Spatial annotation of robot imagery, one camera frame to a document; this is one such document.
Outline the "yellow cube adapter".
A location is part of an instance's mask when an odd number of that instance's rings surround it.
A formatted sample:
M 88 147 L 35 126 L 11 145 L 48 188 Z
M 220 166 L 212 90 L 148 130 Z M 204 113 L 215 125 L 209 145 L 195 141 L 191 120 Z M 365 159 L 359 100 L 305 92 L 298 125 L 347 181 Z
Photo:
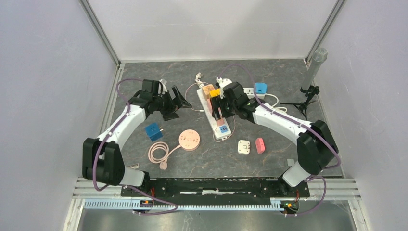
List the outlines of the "yellow cube adapter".
M 221 89 L 214 89 L 209 92 L 209 98 L 218 97 L 221 95 Z

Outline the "blue cube socket adapter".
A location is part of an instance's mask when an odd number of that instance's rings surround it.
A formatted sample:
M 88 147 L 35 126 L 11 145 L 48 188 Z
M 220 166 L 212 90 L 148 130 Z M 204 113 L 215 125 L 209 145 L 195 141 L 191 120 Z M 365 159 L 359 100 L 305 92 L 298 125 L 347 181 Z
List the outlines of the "blue cube socket adapter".
M 145 132 L 152 142 L 163 137 L 162 130 L 157 123 L 152 123 L 145 127 Z

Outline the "pink round socket base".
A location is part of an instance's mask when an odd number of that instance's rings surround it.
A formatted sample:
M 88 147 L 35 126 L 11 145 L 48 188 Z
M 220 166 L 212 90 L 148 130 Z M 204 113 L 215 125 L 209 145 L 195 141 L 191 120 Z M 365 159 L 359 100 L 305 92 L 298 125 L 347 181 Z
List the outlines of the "pink round socket base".
M 200 135 L 193 129 L 187 129 L 181 132 L 179 138 L 179 145 L 185 151 L 194 151 L 200 145 Z

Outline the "white usb charger plug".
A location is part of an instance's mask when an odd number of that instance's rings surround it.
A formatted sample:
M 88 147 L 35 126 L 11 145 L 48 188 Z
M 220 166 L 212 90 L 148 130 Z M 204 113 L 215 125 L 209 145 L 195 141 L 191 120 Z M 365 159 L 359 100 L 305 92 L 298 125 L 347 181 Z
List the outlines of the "white usb charger plug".
M 251 143 L 247 140 L 239 140 L 237 145 L 237 152 L 239 154 L 248 155 L 251 150 Z

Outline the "pink plug adapter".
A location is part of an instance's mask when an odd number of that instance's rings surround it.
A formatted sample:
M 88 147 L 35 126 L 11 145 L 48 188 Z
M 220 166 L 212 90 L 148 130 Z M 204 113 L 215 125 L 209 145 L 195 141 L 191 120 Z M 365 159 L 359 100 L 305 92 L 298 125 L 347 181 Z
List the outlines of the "pink plug adapter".
M 255 140 L 255 147 L 258 154 L 262 154 L 265 151 L 265 144 L 262 138 Z

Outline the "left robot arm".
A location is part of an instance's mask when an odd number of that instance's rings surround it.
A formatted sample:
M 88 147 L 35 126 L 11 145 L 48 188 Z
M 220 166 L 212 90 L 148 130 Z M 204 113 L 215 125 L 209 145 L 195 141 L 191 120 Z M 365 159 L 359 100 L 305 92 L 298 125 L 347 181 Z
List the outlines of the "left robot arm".
M 171 87 L 170 93 L 164 81 L 141 82 L 141 89 L 124 100 L 124 111 L 116 121 L 98 137 L 87 138 L 83 143 L 82 175 L 93 182 L 97 191 L 110 185 L 130 185 L 139 196 L 146 196 L 151 191 L 148 173 L 125 166 L 121 149 L 152 113 L 158 111 L 168 121 L 179 117 L 179 109 L 192 107 L 176 86 Z

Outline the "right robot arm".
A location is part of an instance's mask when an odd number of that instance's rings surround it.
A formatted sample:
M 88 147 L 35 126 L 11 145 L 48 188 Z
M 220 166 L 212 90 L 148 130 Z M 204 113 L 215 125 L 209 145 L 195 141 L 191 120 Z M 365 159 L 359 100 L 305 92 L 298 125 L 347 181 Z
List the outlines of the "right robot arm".
M 210 98 L 212 117 L 216 120 L 237 115 L 243 120 L 267 127 L 292 141 L 297 147 L 297 162 L 280 177 L 278 191 L 291 196 L 304 180 L 329 169 L 339 150 L 325 122 L 295 118 L 254 96 L 249 98 L 238 82 L 217 83 L 220 94 Z

